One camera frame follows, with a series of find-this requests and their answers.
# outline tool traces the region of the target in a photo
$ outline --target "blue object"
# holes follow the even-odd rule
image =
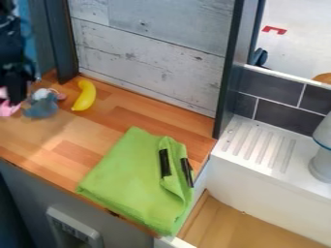
[[[29,118],[47,118],[55,114],[58,110],[57,96],[49,93],[46,98],[40,101],[33,101],[31,108],[24,109],[23,115]]]

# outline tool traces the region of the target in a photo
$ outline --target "toy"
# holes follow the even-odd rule
[[[31,96],[32,101],[40,101],[43,98],[46,98],[47,95],[50,92],[54,92],[56,94],[57,100],[65,100],[67,98],[66,94],[63,93],[59,93],[56,89],[52,89],[52,88],[40,88],[38,89],[36,92],[34,92]]]
[[[32,101],[31,108],[23,109],[23,115],[30,118],[47,118],[56,113],[58,107],[57,95],[55,93],[48,93],[46,98],[40,101]]]
[[[0,105],[0,117],[9,117],[20,109],[20,104],[11,107],[10,101],[6,100]]]
[[[97,90],[92,82],[81,80],[78,87],[82,90],[80,96],[75,101],[72,111],[83,111],[90,108],[96,100]]]

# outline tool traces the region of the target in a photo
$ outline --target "red sign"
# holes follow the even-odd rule
[[[272,26],[265,26],[262,29],[262,32],[266,32],[269,33],[270,30],[276,30],[278,35],[284,35],[284,33],[286,33],[286,29],[283,28],[278,28],[278,27],[272,27]]]

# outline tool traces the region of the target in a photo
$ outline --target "black object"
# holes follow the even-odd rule
[[[253,55],[251,65],[262,67],[268,59],[268,52],[262,48],[258,48]]]
[[[189,187],[194,188],[195,185],[193,183],[192,174],[191,174],[191,171],[193,169],[189,163],[189,160],[187,158],[183,158],[180,160],[180,164],[182,165],[182,171],[185,175],[185,178],[186,178],[186,181],[187,181]]]
[[[33,62],[24,56],[20,23],[19,17],[0,15],[0,87],[7,87],[10,106],[26,99],[28,82],[36,74]]]
[[[0,15],[0,66],[20,63],[23,52],[20,19],[12,15]]]
[[[164,178],[165,176],[171,175],[167,149],[160,150],[159,156],[160,156],[160,166],[161,166],[161,178]]]

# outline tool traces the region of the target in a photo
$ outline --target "grey wood panel wall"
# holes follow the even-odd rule
[[[69,0],[81,71],[214,116],[233,0]]]

